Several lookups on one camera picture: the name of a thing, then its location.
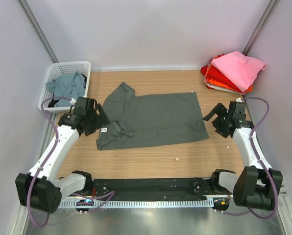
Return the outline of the dark grey t-shirt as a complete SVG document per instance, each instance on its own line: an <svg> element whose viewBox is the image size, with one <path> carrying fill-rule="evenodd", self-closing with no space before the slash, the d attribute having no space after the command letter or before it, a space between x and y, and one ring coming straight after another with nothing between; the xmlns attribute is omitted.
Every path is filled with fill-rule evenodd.
<svg viewBox="0 0 292 235"><path fill-rule="evenodd" d="M98 150L180 144L209 138L195 92L136 96L122 82L102 106L110 123L101 128Z"/></svg>

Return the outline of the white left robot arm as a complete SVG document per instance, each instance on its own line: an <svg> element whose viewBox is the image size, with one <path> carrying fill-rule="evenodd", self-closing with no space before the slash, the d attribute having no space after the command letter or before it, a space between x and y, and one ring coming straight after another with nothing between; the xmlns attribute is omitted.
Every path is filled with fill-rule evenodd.
<svg viewBox="0 0 292 235"><path fill-rule="evenodd" d="M70 111L53 125L55 135L41 158L27 174L20 173L16 177L20 204L51 214L67 196L76 192L89 195L94 187L90 173L75 170L68 177L57 179L57 172L81 135L88 136L109 123L95 99L79 97L73 100Z"/></svg>

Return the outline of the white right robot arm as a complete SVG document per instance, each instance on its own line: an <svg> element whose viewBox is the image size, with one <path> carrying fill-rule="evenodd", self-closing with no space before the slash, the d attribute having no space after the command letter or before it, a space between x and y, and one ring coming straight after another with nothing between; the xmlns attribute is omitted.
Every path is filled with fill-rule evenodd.
<svg viewBox="0 0 292 235"><path fill-rule="evenodd" d="M238 147L244 169L240 175L216 169L210 188L216 194L228 190L236 206L245 207L250 213L255 209L275 214L283 175L274 170L265 159L256 136L258 124L246 119L246 103L238 98L226 108L218 103L204 118L210 121L215 132L224 138L231 137Z"/></svg>

